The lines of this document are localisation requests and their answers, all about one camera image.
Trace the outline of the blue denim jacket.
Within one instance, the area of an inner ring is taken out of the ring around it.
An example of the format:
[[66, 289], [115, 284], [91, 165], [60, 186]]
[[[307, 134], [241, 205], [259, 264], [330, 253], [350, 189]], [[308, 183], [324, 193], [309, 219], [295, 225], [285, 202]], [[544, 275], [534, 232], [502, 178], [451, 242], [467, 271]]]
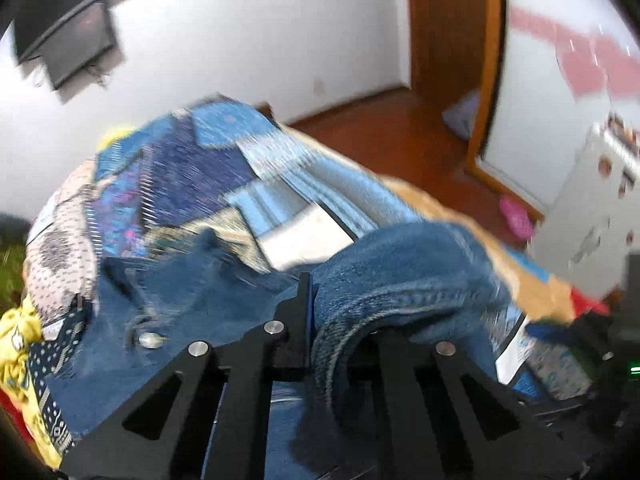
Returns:
[[260, 273], [213, 232], [156, 260], [103, 261], [46, 377], [70, 479], [372, 479], [371, 370], [384, 334], [446, 342], [486, 378], [511, 295], [462, 226], [412, 222], [329, 260]]

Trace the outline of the white storage box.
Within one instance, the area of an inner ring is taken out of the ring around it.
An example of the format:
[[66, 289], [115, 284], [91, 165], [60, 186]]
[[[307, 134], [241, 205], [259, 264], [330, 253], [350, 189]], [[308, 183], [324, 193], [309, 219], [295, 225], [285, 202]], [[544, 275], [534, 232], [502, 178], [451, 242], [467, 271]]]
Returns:
[[625, 281], [639, 249], [639, 131], [611, 115], [594, 125], [528, 244], [532, 259], [602, 299]]

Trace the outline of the pink slipper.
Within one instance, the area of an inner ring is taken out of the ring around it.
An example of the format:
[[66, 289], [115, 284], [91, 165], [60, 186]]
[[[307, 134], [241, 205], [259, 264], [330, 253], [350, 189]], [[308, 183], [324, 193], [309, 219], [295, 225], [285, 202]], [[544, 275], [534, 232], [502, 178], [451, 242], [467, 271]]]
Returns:
[[535, 226], [529, 219], [527, 210], [512, 197], [501, 196], [498, 206], [509, 229], [519, 240], [526, 242], [535, 234]]

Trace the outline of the yellow cartoon blanket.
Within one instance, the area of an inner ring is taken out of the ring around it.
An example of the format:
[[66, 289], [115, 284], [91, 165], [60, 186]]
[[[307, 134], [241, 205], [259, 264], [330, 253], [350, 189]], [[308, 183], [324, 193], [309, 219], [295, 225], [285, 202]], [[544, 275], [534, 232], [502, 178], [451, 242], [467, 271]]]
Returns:
[[43, 463], [56, 469], [62, 457], [44, 426], [36, 390], [28, 371], [29, 346], [42, 341], [40, 317], [26, 296], [1, 317], [1, 390], [22, 415]]

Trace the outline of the blue patchwork bedspread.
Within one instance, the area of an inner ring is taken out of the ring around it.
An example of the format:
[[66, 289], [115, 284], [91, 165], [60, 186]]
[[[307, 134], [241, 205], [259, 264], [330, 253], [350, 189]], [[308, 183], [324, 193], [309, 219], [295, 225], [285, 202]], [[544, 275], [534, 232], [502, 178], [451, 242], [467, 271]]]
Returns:
[[157, 117], [78, 166], [28, 234], [27, 412], [60, 454], [195, 339], [228, 344], [273, 315], [299, 275], [314, 283], [312, 386], [280, 390], [354, 416], [347, 379], [372, 330], [445, 335], [536, 399], [586, 394], [560, 344], [527, 333], [570, 322], [574, 290], [465, 214], [217, 96]]

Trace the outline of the dark green plush cushion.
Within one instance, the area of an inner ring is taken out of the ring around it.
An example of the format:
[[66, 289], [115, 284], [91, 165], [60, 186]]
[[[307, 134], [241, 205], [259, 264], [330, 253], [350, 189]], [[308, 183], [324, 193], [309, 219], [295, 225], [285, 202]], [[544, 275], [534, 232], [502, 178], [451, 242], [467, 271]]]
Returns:
[[28, 220], [2, 212], [0, 214], [0, 245], [2, 247], [24, 245], [29, 229], [30, 223]]

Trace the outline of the white wardrobe sliding door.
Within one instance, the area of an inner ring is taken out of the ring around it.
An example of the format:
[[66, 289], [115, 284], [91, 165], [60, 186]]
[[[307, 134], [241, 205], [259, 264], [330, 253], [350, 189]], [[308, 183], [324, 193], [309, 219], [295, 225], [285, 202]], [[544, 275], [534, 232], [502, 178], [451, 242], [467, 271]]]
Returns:
[[587, 133], [639, 122], [639, 34], [612, 0], [506, 0], [497, 99], [480, 166], [539, 211]]

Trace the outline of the yellow round object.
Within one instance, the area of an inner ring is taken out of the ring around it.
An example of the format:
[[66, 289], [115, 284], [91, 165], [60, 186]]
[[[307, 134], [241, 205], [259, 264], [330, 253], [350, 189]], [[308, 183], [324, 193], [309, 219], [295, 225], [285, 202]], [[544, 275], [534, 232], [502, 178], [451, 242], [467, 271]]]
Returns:
[[118, 126], [109, 128], [100, 136], [98, 143], [96, 144], [96, 150], [98, 152], [105, 150], [116, 141], [126, 138], [134, 132], [134, 127], [131, 126]]

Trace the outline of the brown wooden door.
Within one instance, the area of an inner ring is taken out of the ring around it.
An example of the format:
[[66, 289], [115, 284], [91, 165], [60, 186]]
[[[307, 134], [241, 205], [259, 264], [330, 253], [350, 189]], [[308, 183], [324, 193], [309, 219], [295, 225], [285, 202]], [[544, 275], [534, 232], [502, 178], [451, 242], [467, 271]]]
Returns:
[[442, 110], [477, 90], [467, 159], [480, 154], [500, 75], [506, 0], [409, 0], [411, 88]]

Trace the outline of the small black wall monitor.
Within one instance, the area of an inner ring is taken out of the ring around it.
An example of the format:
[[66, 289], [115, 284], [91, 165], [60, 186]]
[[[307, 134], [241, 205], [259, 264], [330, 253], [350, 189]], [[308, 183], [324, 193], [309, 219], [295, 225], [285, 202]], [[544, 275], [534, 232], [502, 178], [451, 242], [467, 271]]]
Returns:
[[102, 2], [87, 6], [64, 23], [40, 48], [52, 88], [61, 89], [70, 78], [116, 44], [108, 7]]

